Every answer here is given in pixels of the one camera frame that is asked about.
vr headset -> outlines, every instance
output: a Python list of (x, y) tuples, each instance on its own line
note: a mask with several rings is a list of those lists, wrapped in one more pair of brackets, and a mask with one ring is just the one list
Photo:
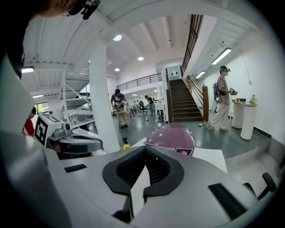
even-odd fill
[(67, 16), (78, 14), (82, 9), (84, 9), (81, 14), (83, 15), (83, 19), (87, 20), (98, 8), (100, 3), (100, 0), (77, 0), (73, 8), (67, 12)]

wooden post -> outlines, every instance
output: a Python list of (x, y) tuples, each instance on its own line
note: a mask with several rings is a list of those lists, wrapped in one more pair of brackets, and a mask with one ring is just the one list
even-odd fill
[(192, 89), (190, 87), (190, 76), (189, 75), (187, 76), (187, 82), (188, 82), (188, 90), (192, 94)]
[(209, 95), (208, 95), (208, 87), (203, 86), (203, 103), (204, 103), (204, 121), (209, 121)]

white column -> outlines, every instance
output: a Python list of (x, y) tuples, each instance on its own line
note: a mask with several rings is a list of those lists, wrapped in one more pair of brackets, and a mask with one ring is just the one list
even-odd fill
[(256, 116), (256, 105), (243, 104), (244, 105), (244, 122), (242, 124), (240, 137), (243, 140), (249, 141), (252, 136), (255, 116)]
[(244, 105), (240, 104), (239, 102), (234, 102), (232, 127), (236, 129), (242, 129), (243, 122), (244, 122)]
[(98, 134), (103, 141), (104, 150), (112, 153), (120, 150), (111, 116), (108, 86), (106, 80), (106, 47), (98, 40), (91, 54), (89, 67), (90, 96)]

white cylinder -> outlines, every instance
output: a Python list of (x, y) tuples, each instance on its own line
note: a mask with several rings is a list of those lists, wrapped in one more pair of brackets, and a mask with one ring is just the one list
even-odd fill
[(241, 129), (244, 121), (244, 105), (239, 103), (233, 104), (232, 127)]
[(240, 137), (243, 140), (249, 141), (251, 139), (253, 132), (257, 107), (253, 105), (243, 105), (243, 106), (244, 106), (244, 122), (242, 125)]

chair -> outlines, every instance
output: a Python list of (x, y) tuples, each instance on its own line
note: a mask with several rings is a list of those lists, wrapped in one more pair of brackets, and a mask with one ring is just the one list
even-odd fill
[(145, 108), (143, 102), (139, 102), (139, 106), (140, 106), (141, 113), (142, 112), (146, 112), (147, 113), (147, 109)]
[[(264, 196), (266, 196), (267, 193), (276, 191), (276, 184), (268, 172), (265, 172), (262, 175), (262, 178), (266, 182), (267, 186), (263, 190), (263, 192), (259, 195), (259, 197), (257, 198), (258, 200), (261, 200)], [(250, 185), (250, 183), (244, 183), (243, 185), (246, 186), (249, 190), (251, 190), (254, 193), (254, 190), (253, 190), (252, 186)]]

